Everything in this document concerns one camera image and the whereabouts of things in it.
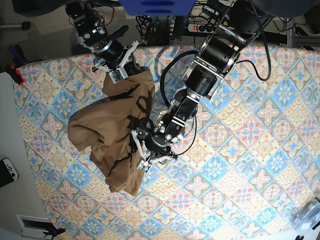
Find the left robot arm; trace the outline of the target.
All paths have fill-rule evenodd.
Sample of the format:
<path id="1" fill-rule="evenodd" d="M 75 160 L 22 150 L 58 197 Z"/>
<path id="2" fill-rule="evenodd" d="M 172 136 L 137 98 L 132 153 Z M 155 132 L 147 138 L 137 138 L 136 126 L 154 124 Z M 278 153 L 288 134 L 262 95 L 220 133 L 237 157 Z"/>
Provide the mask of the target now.
<path id="1" fill-rule="evenodd" d="M 240 62 L 241 50 L 258 36 L 264 38 L 264 26 L 274 18 L 268 0 L 237 0 L 230 6 L 218 6 L 214 15 L 213 33 L 202 46 L 180 54 L 162 72 L 160 94 L 167 109 L 158 114 L 155 122 L 144 117 L 136 129 L 129 130 L 140 154 L 137 169 L 143 172 L 154 163 L 165 164 L 178 157 L 171 147 L 183 139 L 186 122 L 196 118 L 200 98 L 214 95 L 227 73 Z M 166 74 L 188 55 L 194 58 L 183 76 L 185 88 L 168 100 Z"/>

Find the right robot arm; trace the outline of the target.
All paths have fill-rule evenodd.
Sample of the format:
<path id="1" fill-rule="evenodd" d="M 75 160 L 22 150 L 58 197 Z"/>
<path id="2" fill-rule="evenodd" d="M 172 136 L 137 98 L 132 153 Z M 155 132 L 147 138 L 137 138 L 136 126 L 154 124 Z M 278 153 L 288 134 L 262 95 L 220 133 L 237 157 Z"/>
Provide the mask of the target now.
<path id="1" fill-rule="evenodd" d="M 127 25 L 109 34 L 104 18 L 92 3 L 85 1 L 68 3 L 65 11 L 77 30 L 77 42 L 94 54 L 93 72 L 108 73 L 114 84 L 141 72 L 133 52 L 142 43 L 135 40 L 125 46 L 118 41 L 129 30 Z"/>

